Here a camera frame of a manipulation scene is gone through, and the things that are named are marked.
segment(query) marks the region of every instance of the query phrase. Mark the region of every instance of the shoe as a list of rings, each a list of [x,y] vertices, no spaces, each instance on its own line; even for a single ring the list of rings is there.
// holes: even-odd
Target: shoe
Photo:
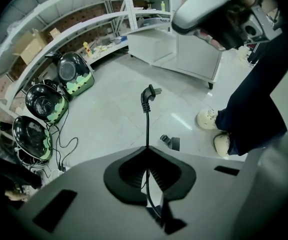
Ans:
[[[223,158],[228,157],[228,151],[230,148],[230,136],[225,133],[214,138],[214,145],[216,152]]]
[[[202,109],[196,116],[197,124],[205,130],[217,129],[215,124],[218,112],[214,109]]]

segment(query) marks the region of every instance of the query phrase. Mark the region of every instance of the dark pants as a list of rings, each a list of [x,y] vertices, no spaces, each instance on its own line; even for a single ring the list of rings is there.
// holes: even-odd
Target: dark pants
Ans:
[[[228,132],[230,155],[265,147],[287,129],[270,94],[288,70],[288,32],[272,40],[266,54],[218,112],[216,126]]]

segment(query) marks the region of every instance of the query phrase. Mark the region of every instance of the charging plug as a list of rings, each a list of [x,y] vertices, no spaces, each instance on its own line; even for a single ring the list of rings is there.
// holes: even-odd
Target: charging plug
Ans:
[[[161,88],[154,89],[151,84],[142,92],[140,95],[140,101],[142,103],[144,113],[151,111],[149,101],[154,101],[156,95],[161,94],[161,92]]]

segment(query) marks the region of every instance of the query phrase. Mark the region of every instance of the cardboard box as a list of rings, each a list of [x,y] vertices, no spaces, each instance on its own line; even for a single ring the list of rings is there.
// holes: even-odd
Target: cardboard box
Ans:
[[[47,45],[47,41],[36,29],[27,31],[13,46],[13,54],[19,55],[28,65]]]
[[[49,33],[53,39],[55,39],[58,35],[61,34],[61,32],[57,28],[52,29]]]

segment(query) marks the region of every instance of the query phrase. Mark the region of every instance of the white floor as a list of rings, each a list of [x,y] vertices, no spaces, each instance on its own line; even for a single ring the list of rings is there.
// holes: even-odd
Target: white floor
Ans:
[[[242,80],[250,72],[247,62],[236,51],[222,54],[220,72],[213,90],[205,81],[148,65],[129,55],[103,64],[94,73],[95,84],[69,105],[69,115],[61,133],[61,142],[79,138],[76,150],[64,161],[72,167],[113,152],[145,145],[146,116],[142,111],[141,92],[152,84],[162,88],[150,103],[150,145],[164,146],[161,135],[180,138],[180,151],[200,156],[218,156],[213,138],[218,130],[197,126],[196,114],[203,108],[224,109]],[[66,155],[67,149],[59,149]],[[56,168],[55,152],[49,163]],[[244,156],[230,156],[244,159]]]

